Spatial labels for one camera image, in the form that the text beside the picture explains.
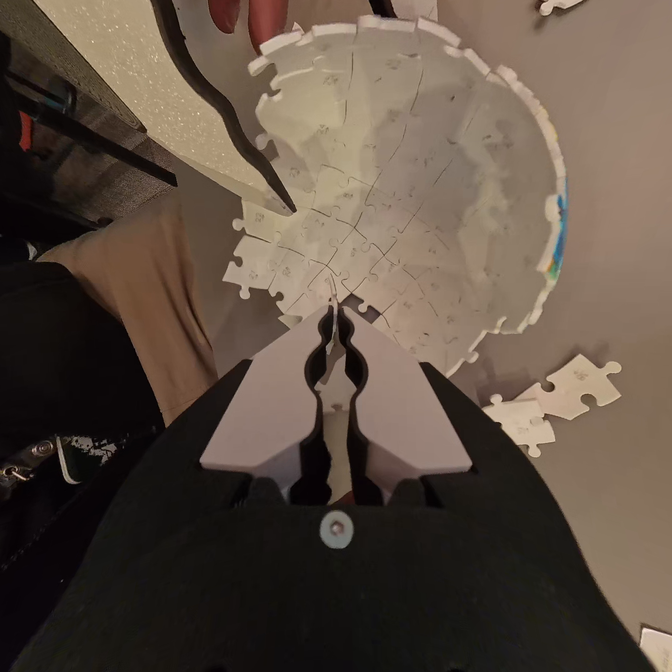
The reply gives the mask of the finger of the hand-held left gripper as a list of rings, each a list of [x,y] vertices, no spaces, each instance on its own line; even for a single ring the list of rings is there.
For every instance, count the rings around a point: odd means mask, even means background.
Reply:
[[[382,18],[438,21],[437,1],[368,1],[373,13]]]
[[[151,139],[243,200],[296,212],[231,102],[189,54],[172,1],[38,1]]]

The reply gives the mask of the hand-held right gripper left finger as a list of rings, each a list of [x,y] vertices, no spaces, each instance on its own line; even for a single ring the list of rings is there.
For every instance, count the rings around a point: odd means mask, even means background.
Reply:
[[[200,458],[203,468],[271,478],[291,503],[327,503],[331,457],[315,385],[326,372],[332,306],[258,352]]]

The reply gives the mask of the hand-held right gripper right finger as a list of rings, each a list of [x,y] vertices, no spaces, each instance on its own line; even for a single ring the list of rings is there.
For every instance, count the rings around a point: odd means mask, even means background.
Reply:
[[[468,472],[469,457],[418,360],[350,308],[340,309],[354,501],[383,505],[401,481]]]

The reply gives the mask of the partly built puzzle ball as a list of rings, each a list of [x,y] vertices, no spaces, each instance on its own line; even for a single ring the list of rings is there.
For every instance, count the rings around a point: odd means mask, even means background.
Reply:
[[[562,265],[567,174],[548,113],[515,72],[440,24],[383,19],[295,29],[256,116],[289,216],[243,201],[223,281],[265,290],[285,324],[335,294],[450,376],[489,334],[540,317]]]

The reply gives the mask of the person's beige trousers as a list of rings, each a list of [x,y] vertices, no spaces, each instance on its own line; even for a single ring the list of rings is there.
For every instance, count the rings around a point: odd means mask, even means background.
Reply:
[[[217,380],[178,190],[40,257],[125,327],[169,426]]]

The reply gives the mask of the white instruction sheet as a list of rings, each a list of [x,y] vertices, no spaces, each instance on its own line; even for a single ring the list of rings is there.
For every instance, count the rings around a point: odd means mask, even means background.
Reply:
[[[656,671],[671,671],[670,632],[643,624],[639,647]]]

